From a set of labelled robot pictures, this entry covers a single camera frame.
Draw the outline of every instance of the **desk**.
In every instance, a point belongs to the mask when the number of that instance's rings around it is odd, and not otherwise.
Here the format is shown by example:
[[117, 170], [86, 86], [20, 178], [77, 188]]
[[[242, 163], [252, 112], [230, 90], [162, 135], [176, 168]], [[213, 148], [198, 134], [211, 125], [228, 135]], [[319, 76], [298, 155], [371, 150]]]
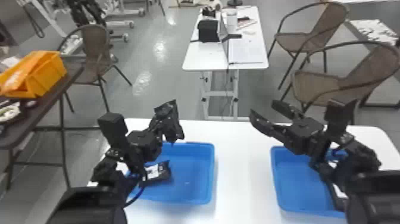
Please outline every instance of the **desk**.
[[[37, 99], [38, 106], [27, 110], [27, 116], [25, 119], [20, 120], [17, 123], [9, 126], [4, 135], [0, 137], [0, 150], [8, 150], [9, 164], [7, 167], [8, 179], [7, 189], [11, 187], [11, 179], [13, 175], [13, 168], [15, 165], [31, 165], [31, 166], [55, 166], [62, 167], [67, 187], [70, 187], [70, 181], [68, 178], [67, 166], [65, 162], [65, 131], [66, 130], [91, 130], [92, 127], [65, 127], [64, 126], [64, 100], [63, 94], [72, 85], [72, 83], [81, 75], [83, 71], [83, 65], [81, 61], [74, 59], [62, 59], [67, 74], [62, 77], [44, 96]], [[60, 126], [43, 126], [36, 127], [40, 120], [46, 115], [46, 113], [52, 108], [52, 106], [59, 101], [60, 105]], [[30, 163], [16, 161], [21, 151], [18, 151], [15, 155], [13, 153], [14, 147], [16, 147], [31, 131], [60, 131], [61, 134], [61, 152], [62, 152], [62, 163]]]
[[[126, 119], [129, 132], [148, 127], [149, 119]], [[276, 200], [270, 148], [282, 145], [257, 131], [249, 122], [182, 120], [185, 141], [215, 146], [212, 200], [203, 206], [137, 200], [125, 209], [128, 223], [184, 224], [345, 224], [346, 220], [281, 211]], [[349, 126], [347, 131], [371, 147], [381, 169], [400, 169], [400, 155], [389, 137], [377, 127]], [[126, 171], [126, 166], [119, 166]]]
[[[233, 104], [233, 111], [230, 111], [230, 115], [233, 116], [224, 117], [224, 120], [248, 120], [247, 117], [238, 117], [238, 102], [239, 102], [239, 71], [240, 70], [263, 70], [266, 69], [268, 64], [267, 52], [265, 50], [263, 30], [260, 23], [260, 15], [257, 7], [238, 7], [238, 14], [240, 16], [248, 16], [250, 19], [254, 19], [257, 23], [252, 24], [248, 27], [240, 29], [238, 33], [241, 33], [243, 38], [248, 38], [256, 43], [262, 49], [262, 56], [265, 60], [262, 63], [253, 64], [230, 64], [228, 65], [226, 54], [224, 52], [221, 43], [217, 42], [191, 42], [187, 48], [185, 60], [182, 65], [182, 69], [185, 71], [200, 71], [202, 79], [202, 102], [204, 118], [206, 120], [221, 120], [221, 116], [209, 116], [208, 105], [210, 103], [210, 97], [232, 97], [231, 105]], [[198, 39], [197, 24], [202, 20], [202, 15], [198, 16], [195, 28], [192, 34], [191, 40]], [[255, 32], [253, 35], [244, 34], [244, 31]], [[229, 80], [233, 84], [232, 91], [212, 91], [211, 82], [213, 79], [214, 71], [225, 71], [233, 70], [233, 74], [229, 74]]]

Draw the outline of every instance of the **black box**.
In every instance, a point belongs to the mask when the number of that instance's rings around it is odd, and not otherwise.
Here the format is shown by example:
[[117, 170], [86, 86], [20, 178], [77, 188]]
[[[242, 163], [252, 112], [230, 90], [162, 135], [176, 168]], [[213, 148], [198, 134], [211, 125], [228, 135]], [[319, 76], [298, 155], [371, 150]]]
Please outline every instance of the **black box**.
[[199, 41], [201, 42], [218, 42], [218, 21], [217, 20], [201, 20], [197, 25], [199, 30]]

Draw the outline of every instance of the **laptop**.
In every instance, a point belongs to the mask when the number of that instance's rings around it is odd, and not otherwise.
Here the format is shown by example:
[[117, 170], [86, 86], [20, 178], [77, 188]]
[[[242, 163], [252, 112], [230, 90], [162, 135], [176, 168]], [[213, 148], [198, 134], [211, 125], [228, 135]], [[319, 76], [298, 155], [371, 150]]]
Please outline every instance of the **laptop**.
[[229, 64], [264, 62], [262, 49], [251, 39], [242, 38], [242, 35], [238, 34], [228, 34], [222, 14], [219, 25], [219, 38]]
[[263, 63], [263, 50], [252, 39], [231, 39], [229, 43], [230, 64]]

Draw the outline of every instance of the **wheel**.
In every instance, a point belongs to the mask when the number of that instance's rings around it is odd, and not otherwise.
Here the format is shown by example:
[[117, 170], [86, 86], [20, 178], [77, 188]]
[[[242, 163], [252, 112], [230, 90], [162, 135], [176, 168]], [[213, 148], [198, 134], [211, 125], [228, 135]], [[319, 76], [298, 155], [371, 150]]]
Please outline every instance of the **wheel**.
[[114, 54], [111, 54], [110, 57], [111, 57], [111, 60], [112, 60], [114, 63], [118, 63], [118, 62], [119, 62], [119, 59], [118, 59], [117, 56], [115, 56]]
[[125, 43], [129, 42], [129, 36], [127, 33], [125, 33], [122, 37], [123, 37]]

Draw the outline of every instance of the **chair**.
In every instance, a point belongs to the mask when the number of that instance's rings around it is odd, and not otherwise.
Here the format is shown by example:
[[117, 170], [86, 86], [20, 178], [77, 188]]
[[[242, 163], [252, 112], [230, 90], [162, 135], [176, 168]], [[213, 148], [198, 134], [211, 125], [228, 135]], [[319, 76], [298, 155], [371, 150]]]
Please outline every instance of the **chair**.
[[[306, 60], [313, 54], [349, 45], [375, 47], [346, 77], [303, 70]], [[301, 103], [303, 113], [311, 105], [326, 106], [329, 99], [339, 95], [351, 95], [365, 103], [370, 93], [399, 69], [399, 59], [395, 47], [376, 41], [343, 42], [316, 49], [306, 56], [299, 70], [292, 73], [292, 81], [280, 100], [283, 101], [293, 87], [294, 96]]]
[[[319, 6], [322, 4], [326, 4], [326, 8], [322, 13], [321, 17], [315, 24], [312, 31], [309, 33], [281, 33], [280, 30], [283, 26], [283, 22], [290, 16], [303, 11], [310, 7]], [[272, 49], [277, 42], [291, 57], [292, 62], [290, 66], [287, 68], [285, 75], [283, 76], [282, 81], [279, 84], [278, 89], [280, 89], [286, 80], [290, 70], [292, 69], [296, 59], [298, 58], [300, 53], [306, 53], [326, 46], [330, 38], [339, 28], [339, 26], [346, 20], [349, 11], [346, 6], [337, 3], [337, 2], [319, 2], [313, 3], [306, 6], [303, 6], [291, 13], [287, 14], [280, 21], [278, 31], [274, 36], [274, 41], [272, 42], [271, 48], [268, 52], [268, 58], [270, 58]], [[327, 71], [327, 62], [326, 62], [326, 52], [323, 53], [323, 61], [324, 61], [324, 72]]]
[[[85, 70], [77, 79], [77, 81], [74, 82], [74, 84], [99, 86], [105, 108], [107, 112], [110, 112], [110, 108], [108, 107], [107, 99], [104, 94], [103, 85], [101, 83], [102, 81], [106, 81], [102, 78], [102, 76], [111, 68], [115, 68], [130, 86], [132, 86], [132, 83], [115, 65], [115, 61], [110, 56], [110, 35], [104, 26], [98, 24], [88, 24], [76, 28], [64, 38], [57, 48], [57, 51], [60, 51], [68, 39], [72, 35], [76, 35], [78, 32], [80, 32], [83, 39], [83, 51], [85, 53], [83, 58], [85, 60]], [[70, 110], [73, 113], [74, 108], [68, 93], [65, 93], [65, 97]]]

